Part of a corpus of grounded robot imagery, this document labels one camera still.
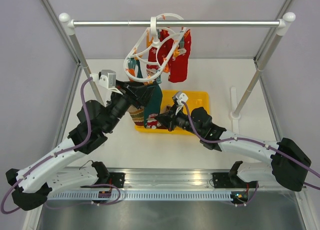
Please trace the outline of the dark green sock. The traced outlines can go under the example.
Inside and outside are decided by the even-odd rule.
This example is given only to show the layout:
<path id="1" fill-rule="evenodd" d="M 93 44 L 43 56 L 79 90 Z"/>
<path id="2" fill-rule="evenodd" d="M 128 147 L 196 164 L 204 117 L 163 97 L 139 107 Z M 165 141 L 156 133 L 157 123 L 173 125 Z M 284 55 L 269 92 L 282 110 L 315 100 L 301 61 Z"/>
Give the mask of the dark green sock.
<path id="1" fill-rule="evenodd" d="M 161 124 L 155 119 L 160 114 L 163 93 L 160 86 L 154 88 L 152 97 L 143 111 L 143 125 L 146 129 L 157 129 Z"/>
<path id="2" fill-rule="evenodd" d="M 126 71 L 134 77 L 137 77 L 137 78 L 143 77 L 140 61 L 136 58 L 129 59 Z"/>

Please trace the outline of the white clip sock hanger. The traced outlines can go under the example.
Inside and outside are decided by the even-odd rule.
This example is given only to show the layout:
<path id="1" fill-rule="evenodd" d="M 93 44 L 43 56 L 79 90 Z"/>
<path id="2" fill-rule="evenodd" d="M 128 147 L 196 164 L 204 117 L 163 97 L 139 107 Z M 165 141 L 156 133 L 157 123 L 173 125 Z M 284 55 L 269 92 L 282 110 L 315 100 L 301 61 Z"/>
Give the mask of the white clip sock hanger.
<path id="1" fill-rule="evenodd" d="M 170 27 L 158 27 L 156 22 L 169 19 L 182 20 L 180 15 L 164 13 L 152 17 L 152 25 L 128 53 L 123 69 L 130 81 L 145 85 L 156 81 L 161 83 L 162 74 L 168 74 L 168 81 L 183 82 L 188 76 L 192 37 L 186 27 L 175 31 Z"/>

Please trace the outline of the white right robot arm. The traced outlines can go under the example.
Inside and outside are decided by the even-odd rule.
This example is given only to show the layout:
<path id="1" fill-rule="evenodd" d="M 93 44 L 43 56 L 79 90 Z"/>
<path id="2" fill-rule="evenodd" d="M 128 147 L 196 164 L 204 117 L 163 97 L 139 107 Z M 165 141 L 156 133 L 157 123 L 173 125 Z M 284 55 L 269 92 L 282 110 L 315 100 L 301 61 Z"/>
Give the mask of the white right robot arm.
<path id="1" fill-rule="evenodd" d="M 156 116 L 156 120 L 168 131 L 181 128 L 199 137 L 209 150 L 236 153 L 255 159 L 255 163 L 237 161 L 228 173 L 233 187 L 245 182 L 275 181 L 282 187 L 299 192 L 303 188 L 311 160 L 289 138 L 280 142 L 246 138 L 212 122 L 212 117 L 203 107 L 191 114 L 177 112 L 175 108 Z"/>

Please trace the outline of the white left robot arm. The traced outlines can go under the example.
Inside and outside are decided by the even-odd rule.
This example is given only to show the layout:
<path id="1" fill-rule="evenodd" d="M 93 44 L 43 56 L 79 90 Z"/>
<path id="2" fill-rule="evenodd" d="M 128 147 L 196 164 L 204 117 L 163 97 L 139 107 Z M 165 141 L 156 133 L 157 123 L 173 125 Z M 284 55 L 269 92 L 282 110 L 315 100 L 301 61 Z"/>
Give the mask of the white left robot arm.
<path id="1" fill-rule="evenodd" d="M 43 205 L 48 197 L 77 187 L 105 187 L 110 182 L 110 173 L 101 161 L 88 167 L 68 170 L 72 162 L 98 149 L 107 141 L 127 110 L 134 106 L 145 107 L 158 84 L 116 81 L 115 89 L 106 105 L 97 100 L 85 100 L 85 80 L 80 88 L 82 108 L 77 117 L 79 124 L 67 138 L 34 164 L 18 170 L 10 169 L 6 178 L 11 185 L 6 196 L 18 209 L 25 211 Z"/>

